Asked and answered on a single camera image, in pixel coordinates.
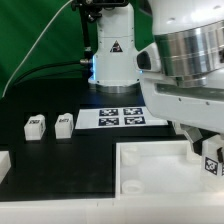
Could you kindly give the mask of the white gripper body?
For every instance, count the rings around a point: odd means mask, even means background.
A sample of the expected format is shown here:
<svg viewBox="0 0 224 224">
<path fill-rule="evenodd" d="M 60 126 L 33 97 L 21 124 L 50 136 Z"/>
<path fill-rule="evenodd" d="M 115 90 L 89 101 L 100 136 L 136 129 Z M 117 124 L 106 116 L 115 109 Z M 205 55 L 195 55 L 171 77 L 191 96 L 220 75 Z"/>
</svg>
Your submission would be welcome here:
<svg viewBox="0 0 224 224">
<path fill-rule="evenodd" d="M 211 72 L 201 87 L 181 88 L 158 72 L 140 76 L 143 99 L 157 118 L 224 133 L 224 71 Z"/>
</svg>

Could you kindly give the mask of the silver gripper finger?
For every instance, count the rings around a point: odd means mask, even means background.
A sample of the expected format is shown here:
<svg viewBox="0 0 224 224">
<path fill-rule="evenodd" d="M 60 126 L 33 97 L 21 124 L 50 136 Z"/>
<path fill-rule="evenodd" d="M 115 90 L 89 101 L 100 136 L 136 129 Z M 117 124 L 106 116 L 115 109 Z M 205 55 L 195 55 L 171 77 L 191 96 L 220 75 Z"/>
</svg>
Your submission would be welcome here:
<svg viewBox="0 0 224 224">
<path fill-rule="evenodd" d="M 218 162 L 219 163 L 223 163 L 224 162 L 224 156 L 222 153 L 222 147 L 217 149 L 217 158 L 218 158 Z"/>
<path fill-rule="evenodd" d="M 192 151 L 197 155 L 201 156 L 204 138 L 200 130 L 196 127 L 184 124 L 181 125 L 181 129 L 183 131 L 184 136 L 190 142 Z"/>
</svg>

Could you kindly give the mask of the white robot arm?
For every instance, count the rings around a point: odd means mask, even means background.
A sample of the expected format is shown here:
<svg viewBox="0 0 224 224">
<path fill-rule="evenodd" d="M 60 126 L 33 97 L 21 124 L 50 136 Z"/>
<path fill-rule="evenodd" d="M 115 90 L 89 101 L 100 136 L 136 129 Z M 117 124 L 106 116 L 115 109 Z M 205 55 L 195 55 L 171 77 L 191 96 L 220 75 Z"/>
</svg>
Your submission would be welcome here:
<svg viewBox="0 0 224 224">
<path fill-rule="evenodd" d="M 138 0 L 153 42 L 138 51 L 128 0 L 91 0 L 99 11 L 90 83 L 141 87 L 156 118 L 178 124 L 204 161 L 224 162 L 224 0 Z"/>
</svg>

